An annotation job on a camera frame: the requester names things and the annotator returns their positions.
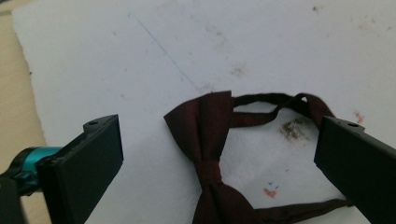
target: stain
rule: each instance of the stain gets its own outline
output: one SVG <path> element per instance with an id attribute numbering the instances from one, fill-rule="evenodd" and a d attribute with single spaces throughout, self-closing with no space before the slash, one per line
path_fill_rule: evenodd
<path id="1" fill-rule="evenodd" d="M 237 63 L 233 70 L 230 72 L 231 75 L 235 77 L 246 77 L 247 76 L 247 69 L 245 63 Z"/>
<path id="2" fill-rule="evenodd" d="M 282 124 L 279 132 L 282 133 L 288 141 L 299 141 L 302 139 L 309 140 L 305 133 L 301 130 L 301 125 L 307 123 L 305 118 L 297 118 Z"/>
<path id="3" fill-rule="evenodd" d="M 363 124 L 364 122 L 364 116 L 359 113 L 358 111 L 353 112 L 353 115 L 355 115 L 355 117 L 358 119 L 358 124 Z"/>
<path id="4" fill-rule="evenodd" d="M 268 197 L 271 197 L 271 198 L 275 198 L 275 196 L 277 195 L 276 190 L 269 190 L 267 188 L 264 188 L 263 191 Z"/>
<path id="5" fill-rule="evenodd" d="M 312 10 L 314 12 L 319 13 L 319 11 L 322 10 L 323 8 L 324 8 L 324 6 L 314 6 L 314 7 L 312 7 Z"/>
<path id="6" fill-rule="evenodd" d="M 215 47 L 214 47 L 215 50 L 227 51 L 228 49 L 231 48 L 231 46 L 228 44 L 227 37 L 218 28 L 206 26 L 205 30 L 207 33 L 210 33 L 214 36 L 213 39 L 216 42 Z"/>

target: brown stain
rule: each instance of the brown stain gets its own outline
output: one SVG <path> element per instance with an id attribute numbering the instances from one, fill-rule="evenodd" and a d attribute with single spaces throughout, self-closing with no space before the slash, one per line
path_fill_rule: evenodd
<path id="1" fill-rule="evenodd" d="M 279 132 L 282 133 L 288 141 L 299 141 L 302 139 L 308 140 L 308 137 L 301 130 L 301 125 L 307 123 L 305 118 L 297 118 L 282 124 Z"/>

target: dirt speck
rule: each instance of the dirt speck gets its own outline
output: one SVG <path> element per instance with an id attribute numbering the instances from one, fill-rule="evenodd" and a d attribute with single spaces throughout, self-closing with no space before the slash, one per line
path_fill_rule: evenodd
<path id="1" fill-rule="evenodd" d="M 245 77 L 247 75 L 246 65 L 244 63 L 236 64 L 230 74 L 235 77 Z"/>
<path id="2" fill-rule="evenodd" d="M 305 118 L 297 118 L 282 124 L 279 128 L 279 132 L 282 133 L 288 141 L 299 141 L 299 140 L 308 140 L 308 137 L 301 130 L 301 126 L 307 123 L 307 119 Z"/>

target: pencil line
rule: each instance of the pencil line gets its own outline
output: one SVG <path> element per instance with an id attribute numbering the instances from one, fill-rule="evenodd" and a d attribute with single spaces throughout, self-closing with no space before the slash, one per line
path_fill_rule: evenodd
<path id="1" fill-rule="evenodd" d="M 191 78 L 180 68 L 180 66 L 177 64 L 177 62 L 169 55 L 168 51 L 163 47 L 163 45 L 158 41 L 157 37 L 152 34 L 152 32 L 149 30 L 149 28 L 137 17 L 134 17 L 137 22 L 140 24 L 140 26 L 148 33 L 148 35 L 151 37 L 151 39 L 160 47 L 160 49 L 163 51 L 163 53 L 166 55 L 166 57 L 172 62 L 172 64 L 176 67 L 176 69 L 185 77 L 190 84 L 198 90 L 198 87 L 195 85 L 195 83 L 191 80 Z"/>

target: bow tie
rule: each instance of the bow tie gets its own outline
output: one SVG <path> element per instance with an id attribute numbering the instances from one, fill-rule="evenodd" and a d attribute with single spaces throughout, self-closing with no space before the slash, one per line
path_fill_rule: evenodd
<path id="1" fill-rule="evenodd" d="M 267 102 L 277 107 L 270 113 L 233 112 L 237 106 L 254 102 Z M 317 127 L 323 116 L 334 117 L 329 107 L 314 95 L 300 93 L 291 97 L 268 93 L 232 97 L 230 91 L 190 100 L 164 116 L 177 145 L 194 163 L 202 187 L 193 224 L 294 223 L 350 205 L 350 201 L 334 199 L 254 209 L 240 192 L 222 182 L 219 158 L 229 129 L 268 123 L 283 107 L 311 118 Z"/>

